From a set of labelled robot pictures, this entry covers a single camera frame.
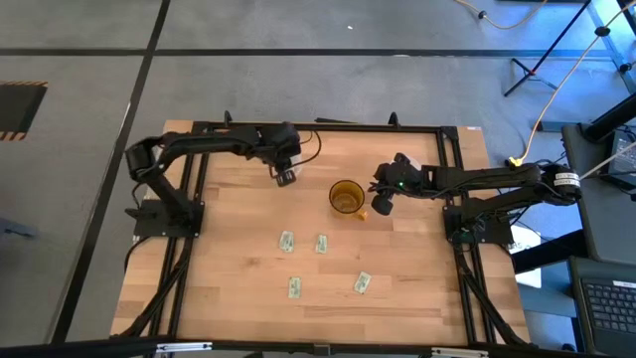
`orange object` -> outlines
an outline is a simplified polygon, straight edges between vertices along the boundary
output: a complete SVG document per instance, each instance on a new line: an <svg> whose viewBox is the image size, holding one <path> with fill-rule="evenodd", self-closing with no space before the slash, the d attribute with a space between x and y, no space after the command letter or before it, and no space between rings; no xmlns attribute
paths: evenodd
<svg viewBox="0 0 636 358"><path fill-rule="evenodd" d="M365 204L365 191L352 180L341 180L329 190L329 202L337 212L345 215L355 215L361 220L367 220Z"/></svg>

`paper money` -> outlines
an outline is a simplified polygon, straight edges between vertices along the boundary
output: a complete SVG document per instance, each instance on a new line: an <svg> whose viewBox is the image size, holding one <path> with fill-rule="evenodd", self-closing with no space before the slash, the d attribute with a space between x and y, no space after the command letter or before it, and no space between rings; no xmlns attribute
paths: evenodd
<svg viewBox="0 0 636 358"><path fill-rule="evenodd" d="M281 250L286 253L294 252L294 233L284 231L280 235L280 241L278 241L278 246Z"/></svg>
<svg viewBox="0 0 636 358"><path fill-rule="evenodd" d="M289 293L287 294L287 297L300 298L300 283L300 277L289 278Z"/></svg>
<svg viewBox="0 0 636 358"><path fill-rule="evenodd" d="M318 241L316 242L316 253L327 254L327 236L318 235Z"/></svg>
<svg viewBox="0 0 636 358"><path fill-rule="evenodd" d="M369 287L369 283L371 282L371 275L361 271L358 276L358 280L354 285L354 291L360 294L364 294L367 291L367 287Z"/></svg>

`yellow cable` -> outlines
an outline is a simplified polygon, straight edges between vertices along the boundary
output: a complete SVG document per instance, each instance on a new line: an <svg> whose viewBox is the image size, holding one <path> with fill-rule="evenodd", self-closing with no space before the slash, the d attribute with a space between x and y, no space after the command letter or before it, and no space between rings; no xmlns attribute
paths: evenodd
<svg viewBox="0 0 636 358"><path fill-rule="evenodd" d="M613 18L611 18L611 20L609 20L609 22L604 26L604 27L609 27L609 25L614 22L614 20L616 20L616 18L618 18L618 16L620 16L620 14L622 14L623 12L625 12L627 9L629 9L630 7L632 7L634 4L636 4L636 0L632 1L631 3L625 5L624 8L622 8L616 15L614 15ZM535 132L537 131L537 128L539 127L539 123L541 122L541 120L544 118L544 115L546 114L546 111L548 110L548 108L550 107L550 105L553 103L553 101L555 100L555 97L557 96L558 92L560 91L560 89L563 87L563 85L565 84L565 82L569 79L569 77L574 73L574 71L576 70L576 68L578 68L578 65L580 65L580 63L583 61L583 59L585 58L585 56L587 56L587 53L589 53L589 51L592 49L592 47L594 46L594 44L596 43L596 41L598 41L598 39L600 39L600 36L596 36L596 38L594 39L594 41L592 41L591 44L589 44L589 46L587 47L587 49L585 49L585 51L583 52L583 54L580 56L580 58L578 58L578 61L576 61L576 64L574 64L574 67L572 67L571 70L569 70L569 72L567 73L567 75L565 76L565 78L563 78L563 80L560 82L560 84L558 84L558 87L556 88L555 92L553 93L553 95L550 97L550 100L548 101L548 104L546 104L546 106L544 107L544 110L541 111L541 114L539 115L539 118L537 118L537 121L535 122L535 126L533 127L533 131L532 133L530 133L530 138L528 139L528 145L526 146L526 151L524 152L524 155L521 156L521 158L513 158L510 157L508 158L508 160L510 161L510 163L514 166L521 166L524 163L524 160L526 159L526 157L528 157L528 153L530 153L530 145L533 142L533 138L535 137Z"/></svg>
<svg viewBox="0 0 636 358"><path fill-rule="evenodd" d="M477 9L476 7L472 6L471 4L467 3L464 0L454 0L454 1L464 5L465 7L471 9L472 11L474 11L477 14L481 13L481 10ZM530 14L528 14L522 21L518 22L515 25L511 25L511 26L499 25L499 24L495 23L494 21L490 20L488 15L484 15L484 19L486 19L486 21L488 21L492 26L496 27L499 30L511 30L511 29L516 28L517 26L525 24L528 20L530 20L533 16L535 16L535 14L537 14L537 12L539 10L541 10L541 8L543 8L544 5L546 5L546 3L548 3L548 0L544 0L544 2L541 3L541 5L539 5L535 10L531 11Z"/></svg>

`laptop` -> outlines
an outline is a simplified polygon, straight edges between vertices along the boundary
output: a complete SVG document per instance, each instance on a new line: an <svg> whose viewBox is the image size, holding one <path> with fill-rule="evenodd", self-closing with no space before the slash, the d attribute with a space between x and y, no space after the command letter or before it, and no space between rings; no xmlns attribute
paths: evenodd
<svg viewBox="0 0 636 358"><path fill-rule="evenodd" d="M634 357L636 267L574 257L567 265L585 352Z"/></svg>

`keyboard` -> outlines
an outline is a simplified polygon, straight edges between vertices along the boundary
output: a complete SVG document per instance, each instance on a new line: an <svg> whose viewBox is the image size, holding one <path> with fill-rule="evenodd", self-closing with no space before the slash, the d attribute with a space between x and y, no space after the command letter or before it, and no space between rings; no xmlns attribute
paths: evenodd
<svg viewBox="0 0 636 358"><path fill-rule="evenodd" d="M636 335L636 283L590 278L582 283L592 327Z"/></svg>

